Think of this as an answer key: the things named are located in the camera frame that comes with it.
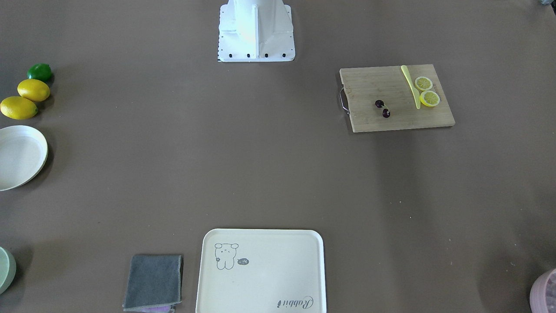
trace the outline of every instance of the white tray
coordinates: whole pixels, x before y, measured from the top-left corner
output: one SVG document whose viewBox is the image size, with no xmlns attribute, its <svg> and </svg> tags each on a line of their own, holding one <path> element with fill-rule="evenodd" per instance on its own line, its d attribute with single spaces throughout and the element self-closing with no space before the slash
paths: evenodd
<svg viewBox="0 0 556 313">
<path fill-rule="evenodd" d="M 197 313 L 326 312 L 315 231 L 213 229 L 205 235 Z"/>
</svg>

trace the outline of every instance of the plate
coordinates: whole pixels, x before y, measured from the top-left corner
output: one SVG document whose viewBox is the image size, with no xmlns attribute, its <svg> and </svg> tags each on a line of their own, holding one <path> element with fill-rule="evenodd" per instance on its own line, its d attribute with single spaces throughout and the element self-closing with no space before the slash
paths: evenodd
<svg viewBox="0 0 556 313">
<path fill-rule="evenodd" d="M 16 275 L 16 260 L 12 254 L 0 247 L 0 295 L 12 283 L 13 277 Z"/>
<path fill-rule="evenodd" d="M 322 238 L 310 230 L 209 231 L 196 312 L 325 313 Z"/>
<path fill-rule="evenodd" d="M 16 125 L 0 129 L 0 191 L 19 187 L 41 171 L 48 147 L 40 131 Z"/>
</svg>

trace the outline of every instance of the yellow lemon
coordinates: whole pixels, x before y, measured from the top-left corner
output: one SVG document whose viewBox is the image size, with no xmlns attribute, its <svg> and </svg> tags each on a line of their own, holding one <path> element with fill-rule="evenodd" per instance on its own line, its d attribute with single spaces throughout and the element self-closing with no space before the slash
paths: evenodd
<svg viewBox="0 0 556 313">
<path fill-rule="evenodd" d="M 420 91 L 429 90 L 433 87 L 433 82 L 425 76 L 419 76 L 415 79 L 415 87 Z"/>
<path fill-rule="evenodd" d="M 423 91 L 419 99 L 426 106 L 437 106 L 440 103 L 440 96 L 432 90 Z"/>
<path fill-rule="evenodd" d="M 17 85 L 20 96 L 34 102 L 45 101 L 50 96 L 50 88 L 44 82 L 36 79 L 26 79 Z"/>
<path fill-rule="evenodd" d="M 0 111 L 9 118 L 24 120 L 35 116 L 38 112 L 38 108 L 33 101 L 14 96 L 2 100 L 2 103 L 0 103 Z"/>
</svg>

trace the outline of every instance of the lemon slice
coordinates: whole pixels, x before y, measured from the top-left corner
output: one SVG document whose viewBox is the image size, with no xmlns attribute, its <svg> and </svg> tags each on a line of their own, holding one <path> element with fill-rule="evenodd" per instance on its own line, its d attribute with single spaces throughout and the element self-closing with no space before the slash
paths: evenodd
<svg viewBox="0 0 556 313">
<path fill-rule="evenodd" d="M 426 106 L 437 106 L 440 103 L 440 97 L 432 90 L 425 90 L 419 97 L 421 103 Z"/>
<path fill-rule="evenodd" d="M 425 76 L 419 76 L 415 79 L 415 87 L 420 91 L 429 90 L 433 87 L 433 82 Z"/>
</svg>

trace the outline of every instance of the wooden cutting board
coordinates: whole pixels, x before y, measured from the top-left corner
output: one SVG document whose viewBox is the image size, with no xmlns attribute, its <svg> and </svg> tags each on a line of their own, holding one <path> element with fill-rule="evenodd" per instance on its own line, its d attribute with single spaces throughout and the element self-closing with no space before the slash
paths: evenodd
<svg viewBox="0 0 556 313">
<path fill-rule="evenodd" d="M 421 105 L 417 110 L 400 66 L 340 69 L 354 133 L 454 126 L 455 120 L 434 66 L 408 65 L 408 69 L 413 81 L 425 76 L 433 82 L 431 90 L 440 96 L 436 107 Z M 383 110 L 375 106 L 376 100 L 388 106 L 389 118 L 382 116 Z"/>
</svg>

